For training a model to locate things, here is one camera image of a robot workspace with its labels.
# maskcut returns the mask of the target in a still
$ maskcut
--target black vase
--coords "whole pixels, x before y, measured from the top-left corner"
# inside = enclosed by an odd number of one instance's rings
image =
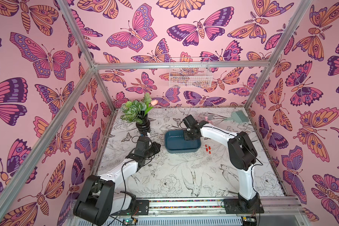
[[[142,123],[136,123],[136,127],[137,129],[140,131],[140,133],[144,133],[147,132],[149,133],[151,131],[151,122],[148,120],[148,114],[146,114],[145,116],[143,116],[145,113],[145,111],[140,111],[140,115],[138,118],[140,118],[142,120]]]

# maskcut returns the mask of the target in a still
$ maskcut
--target green brush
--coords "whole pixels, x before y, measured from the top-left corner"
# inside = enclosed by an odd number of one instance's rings
[[[224,119],[224,121],[234,120],[237,123],[247,123],[250,121],[243,111],[233,111],[231,112],[231,117]]]

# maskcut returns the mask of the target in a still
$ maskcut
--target blue plastic bin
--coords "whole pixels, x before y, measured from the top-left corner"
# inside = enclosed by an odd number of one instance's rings
[[[164,135],[164,146],[171,154],[196,152],[201,147],[201,140],[185,140],[183,130],[170,130]]]

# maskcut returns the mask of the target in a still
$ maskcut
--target table surface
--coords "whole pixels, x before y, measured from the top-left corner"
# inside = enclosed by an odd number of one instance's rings
[[[247,132],[257,150],[257,158],[263,163],[263,166],[254,167],[255,189],[260,196],[284,196],[252,124],[224,121],[231,116],[231,112],[239,110],[247,115],[242,107],[152,109],[148,114],[151,121],[150,135],[152,141],[161,144],[160,153],[126,180],[127,191],[141,198],[237,196],[239,192],[237,169],[231,164],[228,148],[224,145],[202,137],[202,146],[197,152],[181,154],[167,152],[164,134],[168,130],[181,129],[181,120],[191,114],[199,121],[204,120],[205,116],[213,115],[210,122],[213,125],[230,132]],[[123,122],[120,119],[122,114],[119,110],[98,175],[120,164],[136,146],[133,143],[138,139],[135,136],[139,135],[136,125]],[[206,151],[205,145],[211,147],[211,154]]]

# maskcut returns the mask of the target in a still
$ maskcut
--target wire basket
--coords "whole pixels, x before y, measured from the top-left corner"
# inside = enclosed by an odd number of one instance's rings
[[[173,57],[169,65],[169,87],[197,87],[208,88],[211,86],[212,73],[208,62],[186,62],[185,57]]]

